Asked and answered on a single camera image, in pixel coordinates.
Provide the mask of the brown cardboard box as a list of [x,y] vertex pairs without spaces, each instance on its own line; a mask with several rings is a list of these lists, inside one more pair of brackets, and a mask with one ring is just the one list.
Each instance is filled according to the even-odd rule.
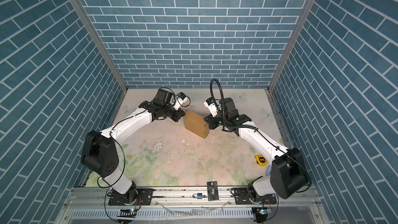
[[183,117],[183,122],[185,128],[188,131],[194,133],[195,135],[203,139],[206,139],[207,136],[209,135],[209,125],[204,120],[203,116],[195,112],[192,112],[190,110],[187,110]]

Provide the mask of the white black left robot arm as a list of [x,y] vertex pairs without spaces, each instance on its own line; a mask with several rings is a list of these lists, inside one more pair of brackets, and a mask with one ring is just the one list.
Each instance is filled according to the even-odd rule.
[[190,98],[183,92],[176,94],[169,88],[158,89],[152,101],[143,101],[128,117],[99,132],[90,131],[84,141],[81,163],[97,173],[122,204],[136,203],[139,196],[136,184],[125,175],[126,155],[122,143],[156,120],[170,118],[178,122],[185,115],[182,110],[185,103],[190,104]]

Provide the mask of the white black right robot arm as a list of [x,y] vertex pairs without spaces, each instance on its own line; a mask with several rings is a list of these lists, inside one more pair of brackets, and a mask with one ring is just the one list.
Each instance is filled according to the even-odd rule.
[[297,148],[288,148],[261,131],[245,114],[239,114],[229,97],[219,103],[213,98],[204,102],[210,114],[204,118],[211,130],[222,127],[225,132],[235,133],[249,142],[267,162],[268,175],[248,184],[248,195],[252,202],[262,201],[266,195],[288,199],[305,185],[312,183],[302,153]]

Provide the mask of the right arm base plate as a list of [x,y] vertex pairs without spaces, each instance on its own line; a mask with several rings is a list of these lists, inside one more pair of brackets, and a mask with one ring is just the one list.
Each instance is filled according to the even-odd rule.
[[230,193],[232,194],[236,205],[273,205],[277,204],[275,194],[268,194],[265,196],[251,196],[248,192],[248,188],[231,188]]

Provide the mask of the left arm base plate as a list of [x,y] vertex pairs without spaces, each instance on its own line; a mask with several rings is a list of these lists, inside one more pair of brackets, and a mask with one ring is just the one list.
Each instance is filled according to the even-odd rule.
[[110,206],[150,205],[153,191],[154,190],[151,188],[132,188],[129,189],[126,194],[121,195],[115,190],[112,190],[107,193],[107,196],[109,197],[108,204]]

